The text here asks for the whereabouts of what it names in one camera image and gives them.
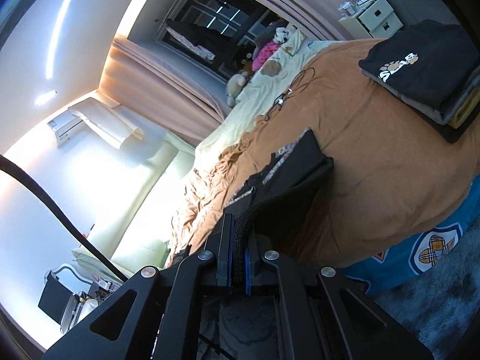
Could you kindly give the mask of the black knit garment floral trim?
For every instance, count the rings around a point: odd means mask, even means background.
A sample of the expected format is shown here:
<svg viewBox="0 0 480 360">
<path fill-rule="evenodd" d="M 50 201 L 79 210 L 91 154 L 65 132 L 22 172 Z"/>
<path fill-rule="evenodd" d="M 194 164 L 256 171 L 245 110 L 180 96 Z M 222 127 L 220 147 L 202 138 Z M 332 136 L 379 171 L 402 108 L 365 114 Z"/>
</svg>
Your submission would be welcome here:
<svg viewBox="0 0 480 360">
<path fill-rule="evenodd" d="M 244 264 L 254 233 L 267 236 L 283 253 L 295 246 L 333 167 L 333 159 L 321 152 L 310 128 L 271 154 L 269 164 L 251 175 L 224 209 L 234 218 L 232 264 Z"/>
</svg>

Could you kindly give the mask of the stack of folded clothes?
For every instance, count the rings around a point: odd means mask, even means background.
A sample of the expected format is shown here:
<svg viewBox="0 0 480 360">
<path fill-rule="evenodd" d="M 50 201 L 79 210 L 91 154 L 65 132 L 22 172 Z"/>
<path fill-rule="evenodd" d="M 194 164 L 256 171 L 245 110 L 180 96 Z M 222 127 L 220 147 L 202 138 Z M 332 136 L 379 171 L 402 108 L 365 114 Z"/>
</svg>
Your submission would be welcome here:
<svg viewBox="0 0 480 360">
<path fill-rule="evenodd" d="M 479 50 L 459 24 L 425 19 L 377 43 L 359 67 L 449 143 L 479 114 Z"/>
</svg>

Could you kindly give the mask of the cream padded headboard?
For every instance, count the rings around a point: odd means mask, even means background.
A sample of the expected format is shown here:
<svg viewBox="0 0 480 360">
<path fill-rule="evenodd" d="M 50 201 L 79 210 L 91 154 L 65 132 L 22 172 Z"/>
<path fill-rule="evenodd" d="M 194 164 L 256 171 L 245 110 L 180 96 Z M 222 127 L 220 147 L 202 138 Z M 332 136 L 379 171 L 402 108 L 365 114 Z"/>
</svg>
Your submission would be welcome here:
<svg viewBox="0 0 480 360">
<path fill-rule="evenodd" d="M 170 253 L 173 206 L 194 164 L 194 147 L 171 132 L 127 139 L 119 149 L 114 189 L 86 236 L 122 273 L 163 268 Z"/>
</svg>

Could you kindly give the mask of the black monitor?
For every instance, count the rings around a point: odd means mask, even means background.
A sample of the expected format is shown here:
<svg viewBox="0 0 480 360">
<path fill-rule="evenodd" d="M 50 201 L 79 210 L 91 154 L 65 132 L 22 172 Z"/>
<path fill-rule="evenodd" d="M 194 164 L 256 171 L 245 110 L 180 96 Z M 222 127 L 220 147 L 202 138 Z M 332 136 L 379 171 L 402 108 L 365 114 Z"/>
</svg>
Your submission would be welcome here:
<svg viewBox="0 0 480 360">
<path fill-rule="evenodd" d="M 38 307 L 56 323 L 61 324 L 67 303 L 73 292 L 64 286 L 57 276 L 49 271 Z"/>
</svg>

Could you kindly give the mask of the orange-brown blanket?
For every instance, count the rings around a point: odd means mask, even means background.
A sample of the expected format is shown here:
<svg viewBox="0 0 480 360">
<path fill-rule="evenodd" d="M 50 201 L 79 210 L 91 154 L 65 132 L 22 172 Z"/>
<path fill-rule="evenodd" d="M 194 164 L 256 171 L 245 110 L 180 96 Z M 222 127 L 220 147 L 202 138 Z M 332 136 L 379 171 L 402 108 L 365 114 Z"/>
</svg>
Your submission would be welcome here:
<svg viewBox="0 0 480 360">
<path fill-rule="evenodd" d="M 255 118 L 208 170 L 193 169 L 172 215 L 170 249 L 196 251 L 247 178 L 310 128 L 334 161 L 329 185 L 308 213 L 299 263 L 346 267 L 431 230 L 467 197 L 479 174 L 479 123 L 450 144 L 359 68 L 374 40 L 319 52 L 281 106 Z"/>
</svg>

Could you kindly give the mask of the hanging cream garment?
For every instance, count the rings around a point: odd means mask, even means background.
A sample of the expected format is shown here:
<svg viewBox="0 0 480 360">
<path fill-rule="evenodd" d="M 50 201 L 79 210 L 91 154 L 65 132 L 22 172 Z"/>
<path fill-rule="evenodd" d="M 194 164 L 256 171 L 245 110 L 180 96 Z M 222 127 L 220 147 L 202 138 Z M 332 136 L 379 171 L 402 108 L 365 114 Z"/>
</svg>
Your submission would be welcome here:
<svg viewBox="0 0 480 360">
<path fill-rule="evenodd" d="M 80 118 L 93 132 L 110 146 L 120 149 L 133 137 L 141 141 L 143 130 L 113 108 L 92 97 L 70 106 L 68 110 Z"/>
</svg>

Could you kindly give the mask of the cream plush toy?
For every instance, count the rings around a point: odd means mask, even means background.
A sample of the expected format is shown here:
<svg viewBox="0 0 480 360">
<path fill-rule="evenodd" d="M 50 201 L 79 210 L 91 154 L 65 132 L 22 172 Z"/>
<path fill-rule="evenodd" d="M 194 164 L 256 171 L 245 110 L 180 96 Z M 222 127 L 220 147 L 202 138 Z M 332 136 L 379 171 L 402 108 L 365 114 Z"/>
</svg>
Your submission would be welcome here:
<svg viewBox="0 0 480 360">
<path fill-rule="evenodd" d="M 235 106 L 236 97 L 239 96 L 248 81 L 248 72 L 241 72 L 230 77 L 225 88 L 226 102 L 231 108 Z"/>
</svg>

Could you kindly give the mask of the pink curtain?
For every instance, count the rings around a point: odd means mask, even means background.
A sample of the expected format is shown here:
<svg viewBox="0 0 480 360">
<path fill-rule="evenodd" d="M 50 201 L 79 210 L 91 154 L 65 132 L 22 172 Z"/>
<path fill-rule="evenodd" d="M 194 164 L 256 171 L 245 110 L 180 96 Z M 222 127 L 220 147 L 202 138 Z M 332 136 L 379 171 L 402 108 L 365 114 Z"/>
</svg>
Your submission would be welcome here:
<svg viewBox="0 0 480 360">
<path fill-rule="evenodd" d="M 158 44 L 168 18 L 193 0 L 131 0 L 116 30 L 98 93 L 197 144 L 225 119 L 224 82 L 190 56 Z M 344 40 L 343 0 L 221 0 L 254 6 L 249 23 L 271 11 L 311 38 Z"/>
</svg>

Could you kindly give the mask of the pink plush toy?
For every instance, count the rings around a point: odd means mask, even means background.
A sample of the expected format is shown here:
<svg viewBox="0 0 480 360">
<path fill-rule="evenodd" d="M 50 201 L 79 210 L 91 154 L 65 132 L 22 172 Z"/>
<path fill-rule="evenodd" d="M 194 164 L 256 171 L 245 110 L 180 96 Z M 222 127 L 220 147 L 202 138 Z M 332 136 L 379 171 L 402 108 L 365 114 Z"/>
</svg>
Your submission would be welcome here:
<svg viewBox="0 0 480 360">
<path fill-rule="evenodd" d="M 258 52 L 252 62 L 252 71 L 258 72 L 259 69 L 267 62 L 267 60 L 280 48 L 275 41 L 270 41 Z"/>
</svg>

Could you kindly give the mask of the cream bed sheet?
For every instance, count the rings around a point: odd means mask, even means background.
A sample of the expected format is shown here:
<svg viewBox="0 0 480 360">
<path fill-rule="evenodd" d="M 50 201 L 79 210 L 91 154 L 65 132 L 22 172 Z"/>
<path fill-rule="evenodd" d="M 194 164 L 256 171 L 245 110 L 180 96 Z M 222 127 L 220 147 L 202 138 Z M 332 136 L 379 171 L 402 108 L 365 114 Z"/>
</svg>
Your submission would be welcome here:
<svg viewBox="0 0 480 360">
<path fill-rule="evenodd" d="M 301 31 L 295 31 L 241 90 L 235 107 L 220 127 L 198 144 L 193 167 L 212 168 L 226 148 L 239 143 L 241 135 L 253 128 L 256 116 L 269 110 L 308 62 L 332 44 L 332 41 L 308 40 Z"/>
</svg>

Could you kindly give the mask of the white drawer nightstand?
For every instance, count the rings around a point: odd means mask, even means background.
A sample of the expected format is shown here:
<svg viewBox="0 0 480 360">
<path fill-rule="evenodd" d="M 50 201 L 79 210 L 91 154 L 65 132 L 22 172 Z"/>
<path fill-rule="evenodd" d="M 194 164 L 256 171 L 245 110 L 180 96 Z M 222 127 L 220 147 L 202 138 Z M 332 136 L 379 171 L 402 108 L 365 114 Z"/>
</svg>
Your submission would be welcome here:
<svg viewBox="0 0 480 360">
<path fill-rule="evenodd" d="M 354 39 L 390 38 L 404 27 L 387 0 L 368 0 L 355 8 L 338 21 Z"/>
</svg>

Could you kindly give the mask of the wall air conditioner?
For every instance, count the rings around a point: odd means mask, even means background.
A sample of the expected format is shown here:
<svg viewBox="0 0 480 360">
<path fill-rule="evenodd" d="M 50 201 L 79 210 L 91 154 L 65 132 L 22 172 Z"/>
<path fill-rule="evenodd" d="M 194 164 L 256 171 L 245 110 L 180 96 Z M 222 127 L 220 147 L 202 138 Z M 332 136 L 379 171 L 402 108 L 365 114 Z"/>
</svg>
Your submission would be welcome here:
<svg viewBox="0 0 480 360">
<path fill-rule="evenodd" d="M 51 119 L 47 125 L 55 135 L 56 144 L 61 147 L 72 138 L 76 131 L 82 126 L 83 120 L 72 114 L 70 111 Z"/>
</svg>

